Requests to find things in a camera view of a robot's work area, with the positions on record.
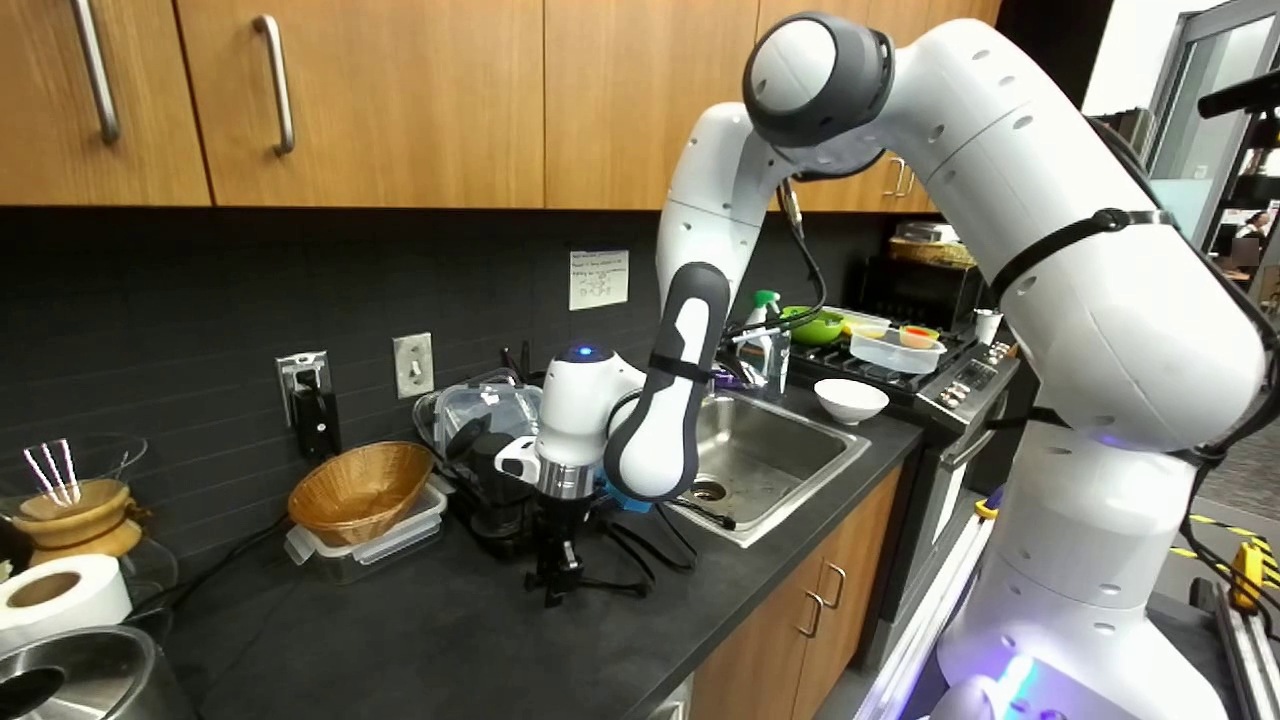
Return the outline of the spray bottle with green top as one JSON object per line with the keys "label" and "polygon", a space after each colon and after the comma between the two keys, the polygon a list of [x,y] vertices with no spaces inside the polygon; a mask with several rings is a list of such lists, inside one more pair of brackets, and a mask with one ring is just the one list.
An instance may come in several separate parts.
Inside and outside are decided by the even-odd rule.
{"label": "spray bottle with green top", "polygon": [[739,342],[739,357],[750,366],[751,382],[773,395],[786,389],[790,361],[790,333],[781,325],[765,328],[767,322],[781,320],[780,293],[772,290],[758,290],[753,297],[753,309],[748,315],[749,325],[759,325],[745,334]]}

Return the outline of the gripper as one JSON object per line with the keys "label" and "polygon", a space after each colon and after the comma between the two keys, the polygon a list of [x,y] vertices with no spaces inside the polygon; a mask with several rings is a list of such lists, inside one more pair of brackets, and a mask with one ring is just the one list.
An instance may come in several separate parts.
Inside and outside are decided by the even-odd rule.
{"label": "gripper", "polygon": [[545,609],[558,607],[581,585],[582,561],[575,543],[591,506],[591,496],[538,496],[538,555],[535,569],[526,573],[526,591],[543,589]]}

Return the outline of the flat wicker basket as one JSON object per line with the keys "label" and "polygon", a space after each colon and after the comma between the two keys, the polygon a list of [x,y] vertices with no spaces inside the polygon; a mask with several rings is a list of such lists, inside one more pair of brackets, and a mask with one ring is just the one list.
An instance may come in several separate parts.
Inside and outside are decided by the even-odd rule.
{"label": "flat wicker basket", "polygon": [[937,266],[974,268],[977,260],[948,223],[902,222],[890,238],[890,258]]}

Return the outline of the black coffee grinder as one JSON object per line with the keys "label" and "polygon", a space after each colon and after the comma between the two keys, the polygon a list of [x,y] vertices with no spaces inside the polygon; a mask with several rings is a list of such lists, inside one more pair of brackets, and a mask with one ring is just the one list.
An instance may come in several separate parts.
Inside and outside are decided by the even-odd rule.
{"label": "black coffee grinder", "polygon": [[492,428],[493,415],[463,423],[445,446],[458,514],[480,548],[509,561],[532,552],[535,491],[495,465],[515,437]]}

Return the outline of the steel bin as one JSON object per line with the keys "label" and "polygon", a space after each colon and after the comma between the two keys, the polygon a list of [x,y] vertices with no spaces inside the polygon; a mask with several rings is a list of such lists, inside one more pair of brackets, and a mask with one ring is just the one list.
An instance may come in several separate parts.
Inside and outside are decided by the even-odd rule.
{"label": "steel bin", "polygon": [[49,635],[0,656],[0,720],[202,720],[160,644],[133,626]]}

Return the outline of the glass door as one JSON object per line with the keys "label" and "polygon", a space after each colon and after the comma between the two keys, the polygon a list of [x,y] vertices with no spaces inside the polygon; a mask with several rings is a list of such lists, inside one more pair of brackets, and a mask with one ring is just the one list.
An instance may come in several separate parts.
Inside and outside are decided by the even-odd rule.
{"label": "glass door", "polygon": [[1271,70],[1277,53],[1280,0],[1225,0],[1179,15],[1153,96],[1147,165],[1161,202],[1201,251],[1217,232],[1249,119],[1203,118],[1198,101]]}

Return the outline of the white bowl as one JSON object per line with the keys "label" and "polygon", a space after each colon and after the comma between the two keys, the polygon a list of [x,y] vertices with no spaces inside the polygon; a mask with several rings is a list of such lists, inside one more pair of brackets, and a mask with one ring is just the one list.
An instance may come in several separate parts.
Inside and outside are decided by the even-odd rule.
{"label": "white bowl", "polygon": [[881,414],[888,405],[888,395],[859,380],[827,378],[813,386],[819,405],[844,425],[856,425]]}

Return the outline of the green bowl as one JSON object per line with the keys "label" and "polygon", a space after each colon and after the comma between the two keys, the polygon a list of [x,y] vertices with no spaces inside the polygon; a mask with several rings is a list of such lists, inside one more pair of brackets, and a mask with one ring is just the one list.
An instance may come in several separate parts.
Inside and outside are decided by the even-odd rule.
{"label": "green bowl", "polygon": [[790,327],[790,342],[806,347],[824,347],[838,340],[844,331],[844,315],[827,309],[810,313],[812,307],[792,305],[782,307],[782,319],[805,316],[804,323]]}

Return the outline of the steel tap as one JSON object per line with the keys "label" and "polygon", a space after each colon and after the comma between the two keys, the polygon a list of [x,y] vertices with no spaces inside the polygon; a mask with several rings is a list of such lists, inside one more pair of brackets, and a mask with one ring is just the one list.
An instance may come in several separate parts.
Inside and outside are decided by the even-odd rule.
{"label": "steel tap", "polygon": [[790,350],[791,333],[781,329],[753,331],[744,338],[724,340],[713,368],[717,387],[783,395]]}

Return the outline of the steel sink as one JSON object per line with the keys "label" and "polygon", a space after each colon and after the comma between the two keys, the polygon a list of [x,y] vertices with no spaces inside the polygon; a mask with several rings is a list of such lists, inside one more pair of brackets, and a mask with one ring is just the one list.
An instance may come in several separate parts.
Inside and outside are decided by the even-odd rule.
{"label": "steel sink", "polygon": [[870,447],[860,436],[733,393],[704,398],[696,441],[698,473],[669,506],[744,550]]}

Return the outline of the white paper roll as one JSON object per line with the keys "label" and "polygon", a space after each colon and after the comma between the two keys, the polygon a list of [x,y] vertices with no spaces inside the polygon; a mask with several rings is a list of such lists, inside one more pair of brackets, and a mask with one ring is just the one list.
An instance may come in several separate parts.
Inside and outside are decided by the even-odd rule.
{"label": "white paper roll", "polygon": [[123,623],[133,603],[118,559],[55,559],[0,583],[0,653],[49,635]]}

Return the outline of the black stove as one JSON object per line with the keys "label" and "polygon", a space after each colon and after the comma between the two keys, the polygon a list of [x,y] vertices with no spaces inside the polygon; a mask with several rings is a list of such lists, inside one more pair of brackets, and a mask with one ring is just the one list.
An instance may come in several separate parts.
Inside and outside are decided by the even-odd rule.
{"label": "black stove", "polygon": [[986,346],[973,334],[943,333],[940,342],[948,350],[931,374],[904,374],[856,360],[844,334],[824,347],[794,345],[791,372],[799,382],[840,378],[879,388],[890,397],[884,414],[920,428],[922,443],[927,436],[950,443],[966,433],[993,398],[1009,391],[1020,360],[1009,345]]}

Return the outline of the wall socket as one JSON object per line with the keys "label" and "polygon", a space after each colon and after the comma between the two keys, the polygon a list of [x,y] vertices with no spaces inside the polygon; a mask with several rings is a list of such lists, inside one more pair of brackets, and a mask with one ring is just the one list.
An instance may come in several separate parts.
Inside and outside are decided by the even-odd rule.
{"label": "wall socket", "polygon": [[292,354],[275,359],[276,384],[282,397],[285,425],[294,425],[293,396],[306,384],[303,379],[314,380],[320,395],[330,395],[333,391],[332,373],[325,350]]}

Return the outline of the large clear plastic container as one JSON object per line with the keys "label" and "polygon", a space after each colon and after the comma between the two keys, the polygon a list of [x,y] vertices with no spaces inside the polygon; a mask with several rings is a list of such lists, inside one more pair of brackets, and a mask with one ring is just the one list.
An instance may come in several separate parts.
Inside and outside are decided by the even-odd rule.
{"label": "large clear plastic container", "polygon": [[929,350],[904,347],[899,342],[897,328],[888,329],[882,340],[849,338],[849,352],[854,359],[914,375],[936,372],[947,350],[941,342]]}

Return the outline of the black toaster oven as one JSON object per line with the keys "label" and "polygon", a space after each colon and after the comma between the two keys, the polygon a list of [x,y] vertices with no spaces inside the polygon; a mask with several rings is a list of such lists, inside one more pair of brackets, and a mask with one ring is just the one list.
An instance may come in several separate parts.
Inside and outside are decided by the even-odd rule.
{"label": "black toaster oven", "polygon": [[869,258],[854,307],[899,324],[960,334],[975,324],[977,309],[991,309],[989,287],[974,266],[942,266],[887,256]]}

